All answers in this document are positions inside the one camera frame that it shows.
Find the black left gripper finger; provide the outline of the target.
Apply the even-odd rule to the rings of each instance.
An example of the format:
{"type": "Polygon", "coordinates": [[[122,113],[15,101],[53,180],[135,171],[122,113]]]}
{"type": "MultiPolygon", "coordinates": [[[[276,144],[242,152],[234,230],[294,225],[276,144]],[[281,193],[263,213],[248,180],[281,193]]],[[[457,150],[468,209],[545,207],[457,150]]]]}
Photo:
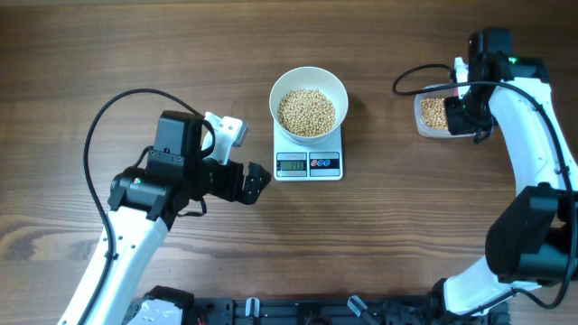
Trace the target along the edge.
{"type": "Polygon", "coordinates": [[[263,166],[255,162],[248,165],[248,174],[246,177],[246,186],[248,188],[265,188],[271,181],[272,174],[263,166]]]}
{"type": "Polygon", "coordinates": [[[260,184],[257,182],[246,182],[241,187],[241,192],[238,194],[238,201],[245,205],[253,205],[260,196],[260,184]]]}

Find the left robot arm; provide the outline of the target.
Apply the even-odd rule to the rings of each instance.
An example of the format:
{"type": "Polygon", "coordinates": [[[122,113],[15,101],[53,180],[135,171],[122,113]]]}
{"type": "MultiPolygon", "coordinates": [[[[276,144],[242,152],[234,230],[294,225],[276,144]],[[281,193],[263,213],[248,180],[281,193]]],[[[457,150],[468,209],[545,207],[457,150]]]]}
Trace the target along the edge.
{"type": "Polygon", "coordinates": [[[207,194],[254,204],[271,181],[251,163],[232,162],[247,133],[242,120],[165,111],[144,168],[131,166],[111,183],[107,222],[89,266],[60,322],[72,324],[193,324],[192,294],[157,286],[133,297],[145,268],[177,217],[207,194]]]}

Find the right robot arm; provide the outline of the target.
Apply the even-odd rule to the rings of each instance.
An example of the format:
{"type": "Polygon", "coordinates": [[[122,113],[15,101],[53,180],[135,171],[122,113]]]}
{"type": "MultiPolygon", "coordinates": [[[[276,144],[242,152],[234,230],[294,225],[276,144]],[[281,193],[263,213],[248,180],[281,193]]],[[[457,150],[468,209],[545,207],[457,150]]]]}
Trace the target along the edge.
{"type": "Polygon", "coordinates": [[[485,140],[499,127],[516,197],[489,228],[484,256],[443,280],[448,320],[477,316],[518,294],[544,309],[561,304],[577,278],[577,163],[557,123],[549,72],[512,50],[508,29],[469,39],[466,80],[444,100],[451,135],[485,140]]]}

